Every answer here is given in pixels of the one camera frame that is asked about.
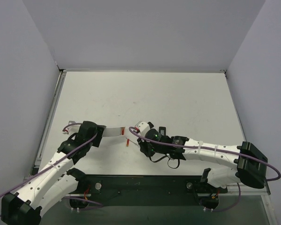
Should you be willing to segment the black remote control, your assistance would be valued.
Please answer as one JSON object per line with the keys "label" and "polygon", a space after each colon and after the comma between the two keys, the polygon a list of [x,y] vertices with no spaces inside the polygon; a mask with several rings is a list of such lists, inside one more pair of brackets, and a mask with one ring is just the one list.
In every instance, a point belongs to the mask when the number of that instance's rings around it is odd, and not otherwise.
{"label": "black remote control", "polygon": [[166,135],[166,127],[159,127],[159,133],[163,136]]}

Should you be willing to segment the black battery cover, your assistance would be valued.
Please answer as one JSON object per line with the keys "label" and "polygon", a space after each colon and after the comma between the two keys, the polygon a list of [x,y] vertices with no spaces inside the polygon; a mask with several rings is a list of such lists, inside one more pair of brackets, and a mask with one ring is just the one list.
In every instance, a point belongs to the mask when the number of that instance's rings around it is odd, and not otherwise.
{"label": "black battery cover", "polygon": [[151,122],[148,122],[148,125],[149,125],[150,129],[152,129],[154,127],[154,125]]}

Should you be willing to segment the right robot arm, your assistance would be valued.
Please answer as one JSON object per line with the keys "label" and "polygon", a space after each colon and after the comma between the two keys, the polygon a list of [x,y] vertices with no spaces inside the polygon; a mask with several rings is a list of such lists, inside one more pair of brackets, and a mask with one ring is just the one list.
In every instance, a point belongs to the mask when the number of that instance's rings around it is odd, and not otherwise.
{"label": "right robot arm", "polygon": [[201,181],[215,188],[228,184],[244,185],[263,189],[266,183],[267,157],[252,143],[224,146],[196,141],[184,136],[166,136],[152,128],[141,136],[140,130],[131,130],[138,139],[140,150],[146,157],[162,154],[168,160],[200,160],[221,165],[221,168],[206,168]]}

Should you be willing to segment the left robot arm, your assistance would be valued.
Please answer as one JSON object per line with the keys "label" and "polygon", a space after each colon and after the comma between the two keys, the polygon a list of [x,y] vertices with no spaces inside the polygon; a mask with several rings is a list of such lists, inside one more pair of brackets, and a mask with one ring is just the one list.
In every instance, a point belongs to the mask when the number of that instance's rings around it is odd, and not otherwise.
{"label": "left robot arm", "polygon": [[90,150],[98,147],[106,126],[91,121],[80,124],[61,143],[46,166],[16,192],[1,200],[1,220],[7,225],[38,225],[44,214],[71,192],[86,189],[85,173],[74,165]]}

